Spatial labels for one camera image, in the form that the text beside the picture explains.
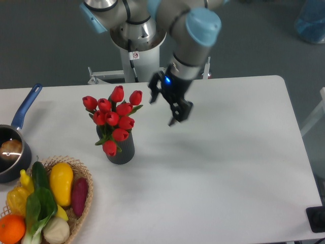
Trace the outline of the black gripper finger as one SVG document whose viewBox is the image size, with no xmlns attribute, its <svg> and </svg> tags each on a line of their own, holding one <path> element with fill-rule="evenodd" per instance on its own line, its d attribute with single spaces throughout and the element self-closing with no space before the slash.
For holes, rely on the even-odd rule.
<svg viewBox="0 0 325 244">
<path fill-rule="evenodd" d="M 173 124 L 175 124 L 175 122 L 181 123 L 187 120 L 192 108 L 193 103 L 191 101 L 185 100 L 184 98 L 179 98 L 176 102 L 170 102 L 172 118 L 168 125 L 171 127 Z"/>
<path fill-rule="evenodd" d="M 151 90 L 151 99 L 150 104 L 156 102 L 159 94 L 167 100 L 166 93 L 166 76 L 163 71 L 155 72 L 148 84 L 149 89 Z"/>
</svg>

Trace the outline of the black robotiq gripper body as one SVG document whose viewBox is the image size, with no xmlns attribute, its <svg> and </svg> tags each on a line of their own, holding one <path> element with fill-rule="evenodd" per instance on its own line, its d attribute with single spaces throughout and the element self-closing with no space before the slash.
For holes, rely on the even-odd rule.
<svg viewBox="0 0 325 244">
<path fill-rule="evenodd" d="M 162 96 L 169 104 L 183 102 L 191 83 L 192 80 L 180 79 L 174 74 L 166 72 L 162 82 Z"/>
</svg>

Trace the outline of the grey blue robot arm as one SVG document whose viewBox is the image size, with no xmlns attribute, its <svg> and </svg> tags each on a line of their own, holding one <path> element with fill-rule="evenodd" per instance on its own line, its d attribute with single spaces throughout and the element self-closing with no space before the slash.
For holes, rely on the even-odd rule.
<svg viewBox="0 0 325 244">
<path fill-rule="evenodd" d="M 146 82 L 151 102 L 169 103 L 171 123 L 188 119 L 185 93 L 207 61 L 221 30 L 214 9 L 224 1 L 83 1 L 80 10 L 119 48 L 124 80 Z"/>
</svg>

